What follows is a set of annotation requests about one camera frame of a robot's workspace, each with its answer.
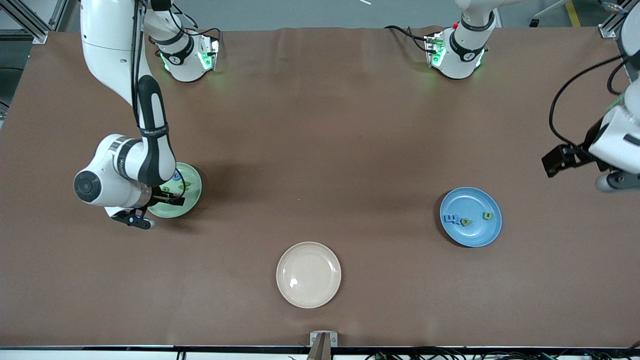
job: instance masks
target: black cable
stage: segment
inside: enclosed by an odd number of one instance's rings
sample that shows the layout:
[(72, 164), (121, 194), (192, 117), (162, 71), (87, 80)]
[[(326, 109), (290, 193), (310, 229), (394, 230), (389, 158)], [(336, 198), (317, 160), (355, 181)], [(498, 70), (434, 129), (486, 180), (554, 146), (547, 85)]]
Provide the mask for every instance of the black cable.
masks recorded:
[(609, 75), (609, 79), (607, 79), (607, 90), (615, 96), (620, 96), (622, 93), (613, 90), (613, 78), (616, 77), (616, 74), (618, 73), (618, 71), (620, 71), (620, 69), (622, 69), (623, 66), (625, 66), (625, 64), (629, 61), (629, 58), (625, 58), (624, 60), (622, 60), (621, 63), (619, 63), (615, 69), (613, 69), (613, 71), (611, 72), (611, 74)]
[(466, 360), (466, 357), (465, 357), (461, 352), (457, 351), (457, 350), (456, 350), (456, 349), (454, 349), (454, 348), (448, 348), (448, 349), (447, 349), (447, 351), (449, 351), (449, 352), (455, 352), (456, 354), (458, 354), (458, 355), (460, 355), (460, 356), (462, 357), (462, 360)]
[(434, 360), (434, 359), (435, 359), (436, 357), (438, 357), (438, 356), (442, 356), (442, 358), (443, 358), (444, 360), (448, 360), (448, 359), (447, 359), (447, 354), (446, 354), (446, 353), (443, 353), (443, 354), (437, 354), (437, 355), (431, 356), (428, 360)]
[(133, 108), (133, 115), (136, 118), (136, 125), (138, 124), (138, 79), (136, 78), (136, 40), (138, 38), (138, 6), (139, 0), (134, 0), (133, 6), (133, 25), (131, 29), (131, 107)]
[(193, 20), (193, 18), (192, 18), (192, 17), (190, 17), (189, 15), (185, 14), (182, 10), (180, 10), (180, 8), (179, 8), (176, 4), (173, 4), (173, 7), (174, 7), (176, 10), (178, 10), (178, 12), (177, 12), (177, 13), (178, 13), (179, 15), (183, 15), (183, 16), (185, 16), (187, 19), (189, 19), (195, 28), (197, 28), (197, 27), (198, 27), (198, 23), (196, 22), (196, 20)]
[(138, 34), (138, 57), (136, 59), (136, 119), (138, 119), (138, 84), (140, 81), (140, 60), (142, 57), (142, 44), (144, 43), (144, 31), (142, 30), (142, 27), (140, 27), (140, 33)]
[(480, 356), (481, 360), (484, 360), (486, 356), (501, 355), (499, 360), (534, 360), (539, 358), (533, 355), (525, 355), (521, 352), (506, 352), (506, 351), (492, 351)]
[(409, 36), (411, 37), (411, 39), (413, 40), (413, 43), (422, 51), (424, 51), (425, 53), (429, 53), (429, 54), (435, 54), (436, 51), (435, 50), (429, 50), (429, 49), (425, 49), (424, 47), (420, 46), (420, 44), (418, 44), (418, 40), (415, 39), (415, 36), (413, 35), (413, 33), (411, 32), (411, 27), (408, 27), (406, 29), (409, 32)]
[(187, 183), (184, 181), (184, 176), (182, 176), (182, 172), (180, 172), (180, 170), (178, 170), (177, 167), (175, 168), (175, 171), (178, 173), (178, 175), (180, 175), (180, 178), (182, 179), (182, 194), (180, 194), (180, 197), (183, 197), (184, 192), (187, 191)]
[[(400, 355), (396, 355), (396, 354), (389, 354), (389, 356), (391, 357), (392, 360), (403, 360), (402, 357), (400, 357)], [(412, 360), (415, 360), (413, 358), (413, 356), (409, 355), (409, 358)]]
[[(385, 29), (398, 30), (398, 31), (400, 31), (401, 33), (405, 34), (406, 36), (408, 36), (408, 37), (413, 37), (413, 38), (414, 38), (414, 39), (416, 39), (416, 40), (424, 40), (424, 37), (419, 37), (419, 36), (417, 36), (417, 35), (413, 35), (413, 34), (409, 33), (407, 30), (405, 30), (405, 29), (403, 29), (403, 28), (401, 28), (401, 27), (399, 27), (399, 26), (396, 26), (396, 25), (389, 25), (389, 26), (385, 26), (384, 28), (385, 28)], [(437, 33), (439, 33), (439, 32), (440, 32), (440, 31), (436, 31), (436, 32), (434, 32), (434, 33), (428, 33), (427, 35), (425, 35), (425, 37), (431, 36), (431, 35), (433, 35), (433, 34), (437, 34)]]
[(560, 354), (558, 354), (558, 355), (554, 356), (553, 358), (554, 358), (554, 359), (557, 359), (558, 357), (561, 357), (562, 355), (564, 355), (564, 353), (566, 353), (567, 351), (569, 351), (569, 349), (567, 349), (567, 348), (566, 348), (566, 349), (564, 349)]
[(613, 354), (613, 358), (614, 359), (622, 359), (625, 358), (627, 360), (631, 360), (632, 356), (637, 356), (637, 352), (635, 352), (635, 354), (629, 354), (629, 352), (631, 350), (635, 350), (638, 346), (640, 346), (640, 341), (635, 342), (633, 345), (631, 345), (630, 347), (623, 349), (623, 350), (615, 350), (614, 354)]
[(451, 357), (451, 360), (459, 360), (458, 356), (456, 356), (456, 354), (453, 354), (453, 352), (451, 351), (451, 349), (442, 349), (443, 352), (445, 352), (447, 355), (449, 355)]
[(222, 37), (222, 30), (220, 30), (218, 28), (207, 29), (207, 30), (205, 30), (205, 31), (203, 31), (201, 33), (198, 33), (198, 32), (189, 33), (182, 26), (178, 25), (178, 22), (175, 20), (175, 17), (173, 16), (173, 13), (172, 12), (169, 12), (169, 13), (171, 14), (171, 20), (173, 20), (173, 24), (175, 25), (175, 27), (180, 29), (181, 32), (183, 32), (183, 33), (185, 33), (185, 34), (187, 34), (187, 35), (189, 35), (191, 37), (198, 37), (200, 35), (207, 35), (208, 32), (213, 31), (213, 30), (216, 30), (218, 32), (218, 37), (220, 37), (220, 38)]
[(602, 67), (604, 65), (607, 65), (608, 63), (612, 63), (620, 58), (622, 58), (622, 55), (618, 55), (615, 56), (613, 58), (601, 61), (599, 63), (597, 63), (596, 65), (590, 66), (582, 71), (580, 71), (578, 74), (574, 75), (571, 79), (569, 79), (566, 83), (564, 83), (564, 85), (560, 88), (560, 90), (558, 90), (558, 93), (556, 93), (556, 96), (554, 97), (554, 100), (551, 102), (551, 107), (549, 109), (549, 128), (551, 129), (551, 132), (560, 140), (564, 141), (565, 143), (567, 143), (568, 145), (571, 145), (572, 147), (578, 148), (580, 149), (577, 145), (575, 145), (571, 140), (565, 138), (564, 136), (560, 135), (560, 133), (557, 132), (556, 127), (554, 126), (554, 112), (556, 111), (556, 104), (558, 102), (558, 99), (560, 98), (560, 95), (562, 95), (562, 93), (566, 90), (566, 88), (569, 87), (569, 85), (571, 83), (573, 83), (577, 78), (581, 77), (582, 75), (588, 73), (591, 70), (597, 69), (599, 67)]
[(611, 360), (611, 356), (605, 352), (593, 353), (591, 351), (585, 351), (592, 360)]

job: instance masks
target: white plate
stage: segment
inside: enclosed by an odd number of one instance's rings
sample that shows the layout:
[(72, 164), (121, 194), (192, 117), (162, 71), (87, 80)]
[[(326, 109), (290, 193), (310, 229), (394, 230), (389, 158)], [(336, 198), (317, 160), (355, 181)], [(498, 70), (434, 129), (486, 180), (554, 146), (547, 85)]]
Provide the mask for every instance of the white plate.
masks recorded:
[(325, 305), (340, 287), (342, 270), (328, 247), (307, 241), (285, 251), (278, 263), (276, 282), (282, 296), (303, 309)]

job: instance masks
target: table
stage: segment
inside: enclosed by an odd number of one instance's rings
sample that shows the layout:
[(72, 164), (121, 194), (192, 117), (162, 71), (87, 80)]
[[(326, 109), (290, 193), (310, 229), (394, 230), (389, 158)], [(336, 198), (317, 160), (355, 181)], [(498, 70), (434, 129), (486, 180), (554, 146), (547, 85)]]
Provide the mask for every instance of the table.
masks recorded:
[[(629, 346), (640, 194), (598, 192), (595, 166), (547, 179), (540, 161), (558, 143), (555, 92), (616, 44), (539, 28), (497, 29), (490, 45), (453, 81), (389, 30), (225, 33), (219, 72), (188, 84), (148, 47), (176, 158), (205, 188), (192, 212), (145, 232), (73, 193), (99, 141), (136, 128), (88, 72), (79, 35), (51, 33), (0, 133), (0, 345), (297, 345), (328, 329), (345, 346)], [(600, 118), (614, 66), (563, 95), (560, 132), (580, 140)], [(490, 246), (443, 234), (439, 200), (459, 186), (500, 204)], [(276, 288), (300, 241), (342, 264), (318, 309)]]

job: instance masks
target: green led light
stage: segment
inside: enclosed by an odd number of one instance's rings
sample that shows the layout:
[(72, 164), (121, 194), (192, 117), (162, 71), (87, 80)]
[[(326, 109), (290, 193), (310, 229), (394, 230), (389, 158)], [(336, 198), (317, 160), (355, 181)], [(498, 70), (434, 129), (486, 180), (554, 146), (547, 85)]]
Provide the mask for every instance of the green led light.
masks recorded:
[(431, 60), (431, 64), (433, 66), (435, 66), (435, 67), (440, 66), (440, 64), (442, 64), (442, 59), (444, 58), (446, 53), (447, 53), (447, 51), (446, 51), (445, 47), (442, 46), (440, 48), (440, 50), (438, 50), (438, 52), (433, 55), (433, 59)]
[(482, 50), (482, 52), (480, 52), (480, 55), (478, 55), (478, 61), (476, 62), (476, 67), (480, 66), (480, 62), (482, 61), (482, 55), (484, 55), (484, 50)]
[(164, 63), (164, 69), (167, 71), (171, 71), (169, 70), (169, 65), (167, 65), (164, 55), (162, 55), (162, 53), (160, 53), (160, 59), (162, 59), (162, 62)]
[(202, 53), (198, 53), (199, 57), (200, 57), (200, 62), (202, 63), (202, 67), (205, 70), (209, 70), (211, 69), (212, 65), (211, 65), (211, 57), (207, 54), (202, 54)]

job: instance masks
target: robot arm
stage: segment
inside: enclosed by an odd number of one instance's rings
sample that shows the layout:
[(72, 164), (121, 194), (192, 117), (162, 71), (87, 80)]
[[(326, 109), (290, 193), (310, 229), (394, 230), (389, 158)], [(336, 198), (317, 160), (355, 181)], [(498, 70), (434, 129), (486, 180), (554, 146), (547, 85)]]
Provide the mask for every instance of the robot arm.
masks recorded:
[[(620, 40), (623, 59), (640, 69), (640, 6), (628, 13)], [(603, 192), (640, 189), (640, 81), (635, 80), (609, 106), (580, 145), (562, 144), (542, 162), (549, 177), (567, 168), (597, 162), (607, 174), (596, 180)]]
[(189, 83), (214, 70), (218, 39), (185, 29), (170, 7), (148, 10), (145, 31), (158, 46), (165, 69), (176, 80)]
[[(161, 2), (165, 6), (168, 3), (169, 8), (147, 11), (139, 0), (94, 0), (81, 5), (86, 64), (101, 83), (133, 107), (141, 138), (113, 134), (103, 139), (89, 165), (76, 175), (74, 190), (85, 203), (104, 207), (114, 220), (142, 229), (154, 226), (152, 220), (144, 218), (147, 206), (184, 203), (183, 198), (159, 188), (172, 178), (175, 158), (162, 93), (144, 56), (143, 24), (145, 16), (156, 22), (173, 16), (171, 2)], [(191, 36), (172, 27), (173, 21), (167, 24), (163, 29), (151, 26), (154, 35), (171, 36), (168, 46), (190, 43)], [(185, 58), (193, 53), (191, 48)], [(136, 210), (141, 210), (142, 215), (137, 215)]]
[(455, 1), (462, 10), (460, 23), (434, 35), (428, 44), (434, 54), (428, 54), (428, 62), (448, 78), (463, 79), (480, 66), (486, 41), (495, 29), (495, 9), (524, 0)]

